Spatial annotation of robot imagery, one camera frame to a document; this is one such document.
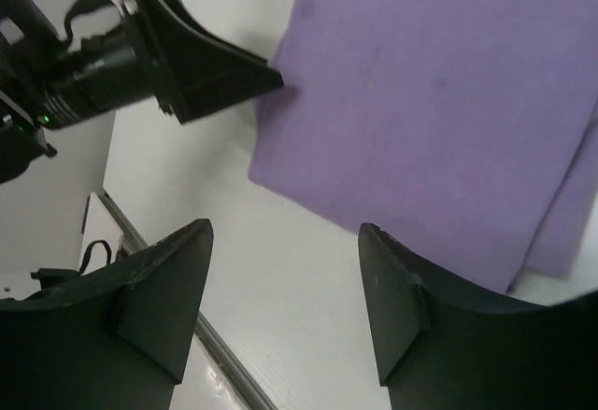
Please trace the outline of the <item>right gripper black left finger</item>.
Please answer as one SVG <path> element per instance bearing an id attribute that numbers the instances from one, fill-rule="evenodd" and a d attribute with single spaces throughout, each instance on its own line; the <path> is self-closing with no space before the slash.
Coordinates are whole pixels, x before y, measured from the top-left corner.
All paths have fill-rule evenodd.
<path id="1" fill-rule="evenodd" d="M 209 220 L 1 303 L 5 409 L 166 409 L 184 376 L 213 247 Z"/>

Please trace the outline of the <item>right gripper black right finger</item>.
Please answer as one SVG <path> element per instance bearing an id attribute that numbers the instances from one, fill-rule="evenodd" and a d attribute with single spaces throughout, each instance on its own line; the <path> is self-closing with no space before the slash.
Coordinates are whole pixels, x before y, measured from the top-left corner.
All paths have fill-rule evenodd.
<path id="1" fill-rule="evenodd" d="M 593 409 L 597 296 L 542 306 L 484 289 L 377 226 L 358 236 L 380 384 L 395 409 Z"/>

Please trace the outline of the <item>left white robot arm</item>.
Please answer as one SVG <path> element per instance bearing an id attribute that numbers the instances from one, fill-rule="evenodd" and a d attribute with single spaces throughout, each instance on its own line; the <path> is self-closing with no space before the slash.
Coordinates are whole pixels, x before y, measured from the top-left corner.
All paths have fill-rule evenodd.
<path id="1" fill-rule="evenodd" d="M 76 0 L 62 34 L 33 0 L 1 0 L 1 179 L 56 155 L 46 131 L 148 98 L 184 124 L 283 85 L 180 0 Z"/>

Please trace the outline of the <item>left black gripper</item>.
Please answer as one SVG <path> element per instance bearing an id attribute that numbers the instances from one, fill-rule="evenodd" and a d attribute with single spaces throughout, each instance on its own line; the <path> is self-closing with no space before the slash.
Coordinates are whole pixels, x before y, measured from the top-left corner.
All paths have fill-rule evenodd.
<path id="1" fill-rule="evenodd" d="M 186 124 L 284 87 L 266 59 L 210 33 L 180 0 L 135 2 L 134 49 L 118 25 L 41 70 L 41 125 L 63 129 L 153 93 Z"/>

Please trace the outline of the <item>lilac t shirt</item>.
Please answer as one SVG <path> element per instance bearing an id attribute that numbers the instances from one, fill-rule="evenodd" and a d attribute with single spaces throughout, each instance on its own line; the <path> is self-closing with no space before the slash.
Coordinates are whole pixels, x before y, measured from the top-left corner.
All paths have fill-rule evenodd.
<path id="1" fill-rule="evenodd" d="M 295 0 L 249 178 L 504 292 L 597 192 L 597 0 Z"/>

